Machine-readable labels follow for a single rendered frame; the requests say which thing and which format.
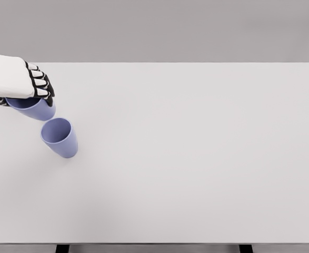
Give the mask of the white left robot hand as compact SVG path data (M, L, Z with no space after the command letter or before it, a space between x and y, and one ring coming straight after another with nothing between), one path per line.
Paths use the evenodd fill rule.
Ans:
M21 57L0 55L0 105L6 99L44 99L53 106L54 89L45 72Z

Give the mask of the lavender plastic cup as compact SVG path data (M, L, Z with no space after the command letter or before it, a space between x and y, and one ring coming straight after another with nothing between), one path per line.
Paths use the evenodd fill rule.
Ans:
M72 158L78 152L78 142L74 127L65 118L46 121L40 132L42 141L63 158Z
M28 98L28 99L6 98L6 102L14 110L35 120L47 121L53 118L56 113L55 104L49 106L44 99L40 98Z

